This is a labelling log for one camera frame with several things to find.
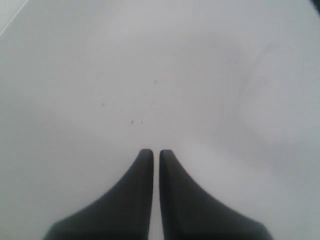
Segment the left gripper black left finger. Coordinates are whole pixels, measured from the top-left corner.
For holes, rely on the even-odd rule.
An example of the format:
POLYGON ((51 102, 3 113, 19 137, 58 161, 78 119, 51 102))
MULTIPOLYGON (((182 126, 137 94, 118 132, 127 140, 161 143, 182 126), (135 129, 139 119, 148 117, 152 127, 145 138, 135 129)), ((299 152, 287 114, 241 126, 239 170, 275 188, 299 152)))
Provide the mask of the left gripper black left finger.
POLYGON ((46 240, 146 240, 153 201, 153 152, 141 149, 103 196, 49 229, 46 240))

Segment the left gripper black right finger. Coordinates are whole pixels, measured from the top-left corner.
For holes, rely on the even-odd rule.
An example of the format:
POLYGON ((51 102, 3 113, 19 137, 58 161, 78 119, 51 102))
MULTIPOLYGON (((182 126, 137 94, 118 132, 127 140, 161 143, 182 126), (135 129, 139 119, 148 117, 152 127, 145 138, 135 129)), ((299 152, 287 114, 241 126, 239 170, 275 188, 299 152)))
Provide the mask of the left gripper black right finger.
POLYGON ((159 154, 159 196, 166 240, 271 240, 260 222, 224 205, 202 189, 172 150, 159 154))

